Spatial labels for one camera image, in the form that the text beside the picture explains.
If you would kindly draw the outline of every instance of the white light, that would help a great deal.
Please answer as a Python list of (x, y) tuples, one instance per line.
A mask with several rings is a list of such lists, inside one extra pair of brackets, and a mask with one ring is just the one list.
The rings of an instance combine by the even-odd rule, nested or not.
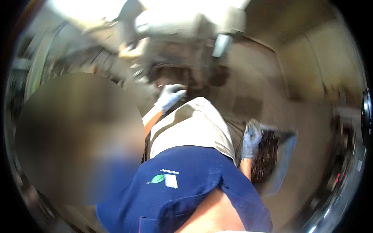
[(328, 210), (326, 211), (324, 217), (326, 217), (326, 215), (329, 213), (329, 210), (330, 210), (330, 209), (328, 209)]
[(316, 226), (312, 227), (308, 233), (312, 233), (316, 229)]

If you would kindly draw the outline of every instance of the work glove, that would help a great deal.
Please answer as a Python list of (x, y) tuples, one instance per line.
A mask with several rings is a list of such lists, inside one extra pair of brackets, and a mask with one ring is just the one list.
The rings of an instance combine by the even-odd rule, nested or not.
[(181, 84), (166, 85), (154, 106), (159, 106), (165, 114), (174, 104), (176, 104), (187, 93), (186, 86)]
[(261, 141), (261, 136), (262, 132), (257, 120), (251, 119), (248, 123), (246, 123), (241, 158), (255, 157), (255, 149), (258, 147)]

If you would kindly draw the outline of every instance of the forearm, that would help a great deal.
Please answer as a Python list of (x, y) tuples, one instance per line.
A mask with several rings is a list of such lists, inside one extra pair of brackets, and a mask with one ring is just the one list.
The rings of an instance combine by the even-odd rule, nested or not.
[(154, 106), (150, 111), (145, 114), (142, 118), (145, 129), (145, 138), (151, 131), (151, 128), (157, 123), (159, 118), (162, 116), (162, 109), (158, 106)]
[(253, 164), (252, 158), (243, 158), (239, 165), (239, 170), (251, 181), (251, 165)]

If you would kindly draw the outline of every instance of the bare skin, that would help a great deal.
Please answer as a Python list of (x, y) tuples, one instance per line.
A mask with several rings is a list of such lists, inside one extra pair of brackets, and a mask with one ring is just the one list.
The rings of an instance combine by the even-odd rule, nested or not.
[[(162, 116), (154, 106), (143, 118), (145, 138)], [(252, 159), (243, 158), (239, 170), (251, 181)], [(245, 227), (228, 196), (215, 188), (197, 207), (192, 216), (175, 233), (213, 233), (224, 230), (245, 231)]]

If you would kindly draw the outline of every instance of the hand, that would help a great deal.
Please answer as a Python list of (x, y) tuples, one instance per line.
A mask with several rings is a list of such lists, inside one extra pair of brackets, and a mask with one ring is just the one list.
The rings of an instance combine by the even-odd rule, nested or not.
[(165, 114), (176, 102), (185, 96), (186, 86), (181, 84), (166, 85), (154, 106), (159, 106)]
[(258, 147), (260, 141), (261, 128), (259, 122), (255, 119), (251, 119), (246, 124), (241, 158), (254, 158), (255, 149)]

